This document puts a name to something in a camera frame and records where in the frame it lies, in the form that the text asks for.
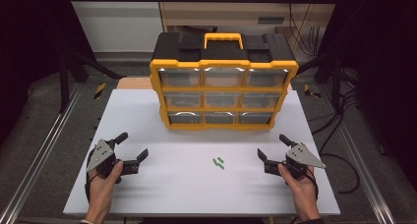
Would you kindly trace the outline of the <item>yellow black drawer organizer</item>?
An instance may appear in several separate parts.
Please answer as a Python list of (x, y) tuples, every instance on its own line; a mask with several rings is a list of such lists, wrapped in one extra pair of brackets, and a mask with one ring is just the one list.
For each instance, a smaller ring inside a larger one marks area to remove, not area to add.
[[(275, 125), (275, 117), (281, 110), (290, 82), (299, 69), (287, 39), (281, 33), (245, 35), (242, 33), (217, 32), (203, 34), (162, 33), (158, 37), (149, 67), (151, 85), (160, 103), (159, 115), (165, 127), (170, 130), (269, 130)], [(271, 123), (266, 127), (257, 125), (242, 127), (169, 126), (167, 118), (164, 116), (165, 106), (158, 70), (160, 68), (187, 70), (207, 67), (288, 70), (285, 89), (282, 91), (283, 95)]]

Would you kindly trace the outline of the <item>person's left hand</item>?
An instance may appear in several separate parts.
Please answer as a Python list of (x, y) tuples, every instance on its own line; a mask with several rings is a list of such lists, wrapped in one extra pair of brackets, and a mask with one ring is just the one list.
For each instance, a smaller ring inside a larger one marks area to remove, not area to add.
[(111, 207), (112, 194), (116, 180), (121, 175), (123, 163), (117, 162), (107, 178), (103, 178), (96, 170), (90, 172), (89, 180), (89, 211), (108, 213)]

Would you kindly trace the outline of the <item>person's right hand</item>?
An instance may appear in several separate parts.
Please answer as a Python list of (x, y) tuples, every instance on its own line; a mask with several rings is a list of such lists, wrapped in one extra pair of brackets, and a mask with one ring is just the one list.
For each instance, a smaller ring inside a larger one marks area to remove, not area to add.
[(278, 165), (278, 170), (290, 188), (299, 219), (304, 221), (321, 217), (317, 206), (316, 186), (313, 182), (314, 168), (310, 166), (307, 170), (308, 177), (299, 180), (294, 179), (281, 164)]

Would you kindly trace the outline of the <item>yellow black striped tape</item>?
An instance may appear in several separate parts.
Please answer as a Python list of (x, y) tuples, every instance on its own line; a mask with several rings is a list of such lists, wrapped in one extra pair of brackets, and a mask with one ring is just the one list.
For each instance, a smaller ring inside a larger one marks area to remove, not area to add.
[(307, 84), (304, 84), (304, 92), (306, 96), (313, 96), (316, 98), (322, 98), (322, 95), (320, 93), (317, 92), (312, 92), (310, 90), (310, 87)]
[(99, 84), (97, 89), (96, 89), (96, 92), (93, 96), (93, 99), (99, 99), (101, 97), (105, 87), (106, 87), (106, 83)]

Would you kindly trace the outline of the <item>wooden cabinet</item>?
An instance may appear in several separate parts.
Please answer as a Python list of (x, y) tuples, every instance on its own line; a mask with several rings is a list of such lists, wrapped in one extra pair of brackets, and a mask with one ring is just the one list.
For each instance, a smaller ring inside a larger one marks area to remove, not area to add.
[(292, 31), (328, 25), (332, 4), (172, 3), (159, 4), (169, 31), (203, 32)]

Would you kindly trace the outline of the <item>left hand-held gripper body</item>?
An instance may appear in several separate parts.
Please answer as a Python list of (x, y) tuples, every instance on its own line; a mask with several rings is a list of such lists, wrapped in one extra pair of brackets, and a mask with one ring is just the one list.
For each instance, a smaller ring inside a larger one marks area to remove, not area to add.
[(115, 164), (119, 162), (114, 152), (116, 144), (116, 140), (99, 140), (89, 153), (87, 171), (95, 169), (100, 175), (107, 178)]

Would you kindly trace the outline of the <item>black metal stand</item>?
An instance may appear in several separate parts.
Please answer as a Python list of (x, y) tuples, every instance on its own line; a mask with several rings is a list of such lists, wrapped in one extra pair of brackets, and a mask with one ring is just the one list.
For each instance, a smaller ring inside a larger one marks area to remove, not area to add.
[(338, 54), (332, 51), (326, 51), (313, 60), (302, 65), (297, 72), (300, 75), (314, 67), (318, 70), (314, 75), (314, 80), (318, 84), (324, 84), (331, 79), (331, 106), (336, 113), (340, 113), (340, 82), (342, 70), (338, 59)]
[(85, 66), (90, 66), (113, 80), (123, 79), (122, 75), (107, 69), (106, 67), (97, 63), (95, 59), (91, 59), (82, 55), (81, 53), (69, 52), (64, 54), (59, 61), (61, 92), (60, 113), (63, 113), (70, 104), (68, 73), (71, 73), (77, 83), (85, 83), (89, 78), (89, 75), (85, 70)]

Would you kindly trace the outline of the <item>aluminium floor rail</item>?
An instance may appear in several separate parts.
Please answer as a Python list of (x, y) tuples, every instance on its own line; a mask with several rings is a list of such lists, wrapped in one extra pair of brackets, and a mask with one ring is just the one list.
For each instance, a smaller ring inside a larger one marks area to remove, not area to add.
[(364, 158), (361, 156), (356, 144), (343, 122), (338, 126), (342, 144), (352, 164), (356, 167), (361, 181), (361, 187), (370, 203), (380, 224), (395, 224), (393, 215), (374, 180)]
[(74, 84), (68, 105), (58, 114), (26, 175), (23, 177), (6, 208), (0, 214), (0, 224), (14, 224), (18, 218), (19, 213), (22, 210), (37, 178), (39, 177), (50, 152), (54, 148), (55, 143), (57, 142), (64, 126), (66, 125), (66, 122), (68, 121), (68, 118), (73, 111), (74, 106), (79, 99), (82, 88), (82, 84)]

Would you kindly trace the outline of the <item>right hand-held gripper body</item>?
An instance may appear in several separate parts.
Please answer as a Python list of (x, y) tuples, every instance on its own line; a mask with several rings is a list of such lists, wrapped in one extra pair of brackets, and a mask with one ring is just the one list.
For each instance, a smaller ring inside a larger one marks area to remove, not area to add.
[(285, 160), (280, 164), (284, 166), (294, 179), (307, 175), (310, 166), (325, 169), (325, 163), (315, 156), (304, 143), (291, 142), (290, 149), (285, 153)]

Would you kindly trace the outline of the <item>set of clear organizer drawers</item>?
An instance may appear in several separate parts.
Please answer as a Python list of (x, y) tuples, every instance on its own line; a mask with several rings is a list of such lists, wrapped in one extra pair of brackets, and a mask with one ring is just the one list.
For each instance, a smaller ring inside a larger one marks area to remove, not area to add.
[[(289, 71), (207, 67), (160, 68), (168, 125), (196, 127), (268, 126), (277, 111)], [(207, 124), (206, 112), (235, 112), (233, 124)]]

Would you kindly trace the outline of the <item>white panel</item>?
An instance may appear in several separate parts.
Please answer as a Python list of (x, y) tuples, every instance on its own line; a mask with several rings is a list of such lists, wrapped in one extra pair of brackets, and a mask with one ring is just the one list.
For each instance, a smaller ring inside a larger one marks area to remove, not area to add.
[(157, 2), (73, 2), (93, 52), (152, 52), (163, 32)]

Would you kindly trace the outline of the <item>black curtain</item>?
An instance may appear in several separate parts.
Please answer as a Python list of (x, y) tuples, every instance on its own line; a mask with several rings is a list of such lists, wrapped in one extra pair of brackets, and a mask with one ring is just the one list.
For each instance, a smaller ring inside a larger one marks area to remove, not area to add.
[(30, 84), (59, 70), (66, 54), (93, 59), (69, 0), (0, 0), (0, 145), (16, 125)]
[(343, 0), (323, 50), (341, 31), (341, 64), (357, 71), (375, 133), (417, 191), (417, 0)]

